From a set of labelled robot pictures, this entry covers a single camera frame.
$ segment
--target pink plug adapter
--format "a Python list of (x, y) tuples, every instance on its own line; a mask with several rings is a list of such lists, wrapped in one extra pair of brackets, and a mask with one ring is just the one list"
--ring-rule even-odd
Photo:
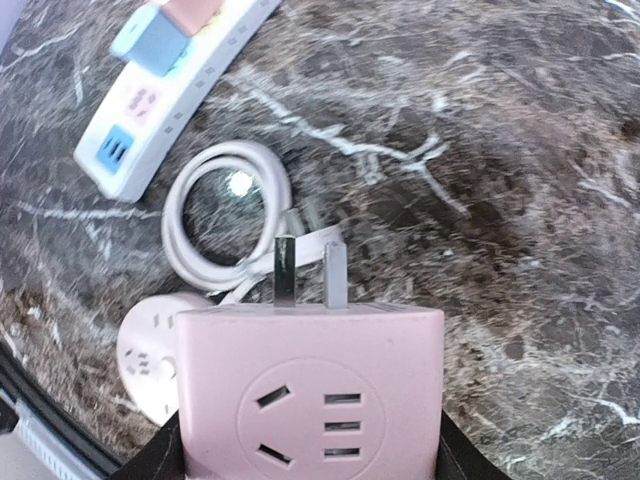
[(187, 478), (435, 478), (444, 314), (349, 305), (343, 244), (327, 246), (325, 304), (296, 306), (295, 239), (275, 252), (275, 305), (176, 320)]
[(154, 0), (184, 33), (193, 37), (204, 28), (224, 0)]

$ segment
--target power strip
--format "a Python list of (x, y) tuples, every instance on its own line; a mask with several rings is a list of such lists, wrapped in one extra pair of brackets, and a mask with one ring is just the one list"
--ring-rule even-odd
[(230, 0), (164, 77), (124, 68), (75, 150), (110, 199), (137, 202), (231, 62), (282, 0)]

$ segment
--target marble surface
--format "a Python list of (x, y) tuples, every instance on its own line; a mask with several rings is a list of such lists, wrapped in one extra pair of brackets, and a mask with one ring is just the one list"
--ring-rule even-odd
[[(0, 335), (54, 398), (124, 456), (150, 438), (118, 325), (185, 289), (159, 235), (176, 173), (247, 138), (342, 226), (353, 301), (446, 311), (445, 408), (492, 461), (637, 477), (640, 2), (285, 0), (132, 206), (72, 151), (136, 3), (31, 0), (0, 61)], [(261, 207), (223, 183), (198, 185), (187, 223), (231, 262)], [(317, 267), (300, 281), (320, 299)]]

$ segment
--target round socket adapter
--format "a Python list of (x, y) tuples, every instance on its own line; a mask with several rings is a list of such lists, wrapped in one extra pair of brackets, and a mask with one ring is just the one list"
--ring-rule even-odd
[(213, 306), (192, 293), (142, 300), (125, 316), (118, 332), (118, 371), (131, 400), (158, 426), (178, 409), (175, 315)]

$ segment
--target white cable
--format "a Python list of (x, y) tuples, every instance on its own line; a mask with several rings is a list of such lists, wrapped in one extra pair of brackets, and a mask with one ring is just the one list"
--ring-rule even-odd
[[(182, 222), (184, 204), (194, 184), (205, 174), (235, 169), (249, 175), (260, 188), (265, 221), (251, 254), (234, 267), (210, 262), (189, 241)], [(273, 272), (273, 243), (286, 232), (284, 214), (291, 208), (291, 185), (280, 159), (254, 142), (232, 141), (208, 148), (180, 172), (162, 214), (162, 243), (169, 263), (187, 283), (208, 292), (227, 292), (222, 303), (237, 303), (266, 275)], [(329, 227), (296, 239), (296, 266), (319, 261), (324, 246), (341, 242), (338, 227)]]

